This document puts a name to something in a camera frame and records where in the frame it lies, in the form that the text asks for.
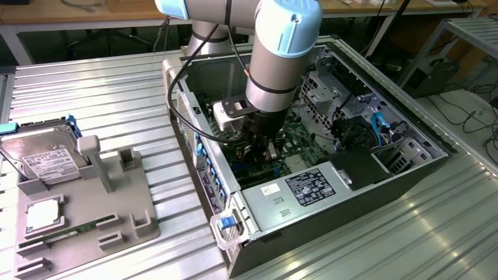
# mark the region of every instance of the motherboard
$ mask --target motherboard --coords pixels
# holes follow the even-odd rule
[[[212,116],[209,116],[209,123],[216,136],[226,138],[236,137],[237,133],[234,131],[220,130],[216,118]],[[289,112],[278,141],[284,141],[280,159],[258,164],[244,161],[244,150],[250,145],[248,141],[242,141],[236,145],[221,144],[225,157],[228,158],[242,189],[314,166],[318,160],[326,155],[320,144],[314,141],[314,135],[306,130],[301,118],[294,111]]]

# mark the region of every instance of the aluminum table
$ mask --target aluminum table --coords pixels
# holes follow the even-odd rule
[[[159,217],[159,238],[51,279],[228,277],[168,116],[162,61],[178,61],[180,56],[172,51],[23,66],[6,80],[10,120],[22,123],[73,113],[83,134],[101,137],[103,157],[122,147],[139,151]],[[357,61],[374,71],[366,60],[360,57]],[[386,81],[385,86],[394,87],[394,83]],[[397,97],[414,102],[402,92]],[[427,113],[416,105],[414,110]],[[429,113],[427,118],[437,124],[439,133],[447,134],[460,155],[401,199],[238,279],[498,276],[496,167],[452,140],[455,135]],[[13,279],[15,179],[14,169],[3,164],[0,279]]]

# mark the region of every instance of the black cable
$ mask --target black cable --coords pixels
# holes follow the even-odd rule
[[[102,3],[94,3],[94,4],[75,4],[75,3],[71,3],[69,2],[67,0],[61,0],[61,2],[66,5],[66,6],[70,6],[70,7],[75,7],[75,8],[79,8],[79,9],[83,9],[86,10],[87,12],[95,12],[95,9],[93,7],[98,7],[98,6],[102,6]]]
[[[498,151],[498,147],[497,147],[497,143],[496,143],[496,141],[497,141],[497,135],[498,135],[498,128],[495,127],[496,125],[498,125],[498,123],[497,123],[497,121],[498,121],[498,114],[497,114],[495,108],[492,107],[492,109],[493,109],[493,111],[495,111],[496,119],[495,119],[495,121],[493,121],[493,124],[487,125],[481,120],[479,120],[477,118],[475,118],[476,111],[473,111],[473,112],[469,113],[469,112],[468,112],[468,111],[467,111],[461,106],[459,106],[459,105],[453,104],[452,102],[449,102],[447,99],[443,98],[443,96],[440,96],[440,97],[441,97],[441,99],[443,99],[444,101],[447,101],[449,104],[452,104],[453,106],[456,106],[456,107],[460,108],[464,112],[468,113],[468,117],[467,117],[467,119],[465,119],[463,122],[453,122],[453,121],[449,119],[449,117],[445,115],[445,113],[443,112],[443,110],[440,109],[440,107],[436,105],[436,103],[433,102],[433,100],[427,96],[427,98],[429,99],[431,103],[435,105],[436,109],[437,109],[437,110],[441,112],[441,114],[444,115],[445,119],[447,119],[447,120],[448,120],[453,125],[461,125],[461,124],[464,124],[464,126],[463,126],[463,130],[464,130],[464,132],[465,132],[467,134],[475,133],[475,132],[477,132],[477,131],[480,131],[480,130],[484,130],[484,129],[487,129],[487,128],[492,128],[493,133],[492,133],[492,136],[491,136],[491,137],[488,138],[488,140],[485,141],[485,150],[487,150],[488,157],[489,157],[489,158],[493,160],[493,162],[498,165],[498,162],[497,162],[497,160],[493,158],[493,156],[492,156],[492,154],[491,154],[491,151],[489,151],[489,148],[488,148],[488,144],[493,141],[495,148],[496,148],[496,150]],[[481,128],[479,128],[479,129],[475,129],[473,131],[468,131],[468,130],[467,130],[467,123],[468,123],[468,121],[469,121],[472,118],[475,118],[475,119],[476,119],[479,122],[481,122],[485,126],[481,127]]]
[[[340,107],[336,108],[334,113],[333,113],[333,117],[332,117],[332,121],[330,121],[330,123],[332,123],[332,127],[330,127],[330,129],[332,129],[333,126],[334,126],[334,118],[336,118],[336,114],[340,113],[340,111],[342,110],[342,108],[345,108],[346,103],[352,100],[352,97],[353,97],[353,93],[350,93],[350,94],[346,96],[345,101],[344,101],[342,104],[340,105]]]
[[[176,88],[176,85],[178,84],[178,80],[181,79],[184,73],[186,72],[188,66],[192,64],[192,62],[193,62],[197,54],[200,53],[201,49],[204,48],[204,46],[209,42],[213,34],[216,33],[218,26],[220,26],[220,24],[213,27],[212,32],[208,35],[205,41],[201,43],[201,45],[196,49],[192,57],[188,59],[186,63],[184,64],[184,66],[181,68],[181,70],[178,71],[177,76],[173,79],[172,85],[169,87],[169,92],[168,92],[168,98],[166,98],[166,100],[168,100],[168,104],[169,104],[172,112],[174,113],[174,115],[177,116],[177,118],[184,122],[184,124],[189,126],[189,128],[193,131],[196,131],[200,135],[202,135],[205,138],[208,138],[208,139],[210,139],[213,141],[217,141],[217,142],[221,142],[221,143],[225,143],[225,144],[232,144],[232,143],[240,142],[241,138],[240,139],[224,139],[224,138],[218,138],[218,137],[208,134],[205,131],[201,130],[201,128],[198,128],[193,123],[189,122],[189,120],[178,112],[177,107],[173,104],[173,89]]]
[[[471,13],[475,13],[475,5],[471,3],[471,0],[468,0],[468,6],[471,6],[471,8],[472,8]]]
[[[170,20],[172,20],[172,17],[169,16],[168,17],[168,22],[166,22],[166,28],[165,28],[165,45],[163,45],[163,51],[166,51],[166,45],[168,45],[168,41],[169,41]]]
[[[312,133],[312,138],[313,138],[314,136],[318,136],[318,137],[324,138],[325,140],[334,141],[334,139],[332,139],[332,138],[329,138],[329,137],[325,137],[325,136],[321,135],[321,134]]]
[[[377,15],[376,15],[376,18],[377,18],[377,19],[380,18],[381,11],[382,11],[384,4],[385,4],[385,3],[386,3],[386,0],[382,0],[381,8],[380,8],[380,11],[377,11]],[[380,26],[377,27],[377,30],[376,30],[376,33],[374,33],[374,37],[373,37],[373,39],[372,39],[372,41],[370,41],[368,47],[364,49],[364,51],[360,52],[360,54],[364,55],[364,52],[365,52],[365,51],[369,51],[369,48],[370,48],[370,46],[372,46],[373,43],[374,43],[374,40],[376,40],[377,34],[380,34],[381,26],[382,26],[382,22],[380,22]]]
[[[459,5],[460,5],[460,7],[463,8],[463,13],[465,13],[467,12],[467,7],[464,7],[464,4],[461,4],[460,2],[456,2]]]
[[[157,41],[154,42],[154,46],[153,46],[153,52],[157,52],[157,47],[158,47],[159,40],[162,38],[162,33],[163,33],[165,28],[168,30],[169,25],[170,25],[170,16],[166,16],[165,22],[162,23],[159,30],[158,30]]]
[[[241,55],[240,55],[240,51],[237,50],[237,47],[236,47],[236,43],[234,43],[234,37],[233,37],[233,28],[229,26],[229,38],[232,40],[232,44],[233,44],[233,48],[234,48],[234,53],[236,53],[236,56],[237,56],[237,59],[240,60],[240,63],[241,63],[241,66],[242,66],[242,69],[244,69],[244,73],[246,74],[246,76],[249,77],[250,76],[250,73],[249,73],[249,70],[242,62],[242,58],[241,58]]]

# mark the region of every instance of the circuit board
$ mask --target circuit board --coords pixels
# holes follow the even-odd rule
[[[209,123],[216,136],[225,138],[233,138],[237,136],[234,131],[220,130],[217,121],[213,117],[209,117]],[[296,121],[296,115],[293,112],[285,121],[282,139],[285,140],[285,145],[278,160],[257,164],[249,164],[238,159],[238,151],[249,145],[248,142],[228,146],[221,145],[225,157],[228,158],[242,189],[248,189],[270,180],[278,179],[282,176],[293,174],[292,169],[285,163],[288,157],[300,155],[305,161],[305,165],[312,167],[326,155],[304,124],[300,121]]]

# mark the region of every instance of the warning label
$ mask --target warning label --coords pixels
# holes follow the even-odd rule
[[[54,150],[23,157],[23,161],[42,180],[51,180],[78,173],[78,166],[69,149]]]
[[[336,194],[320,169],[286,179],[286,183],[302,206],[309,206]]]

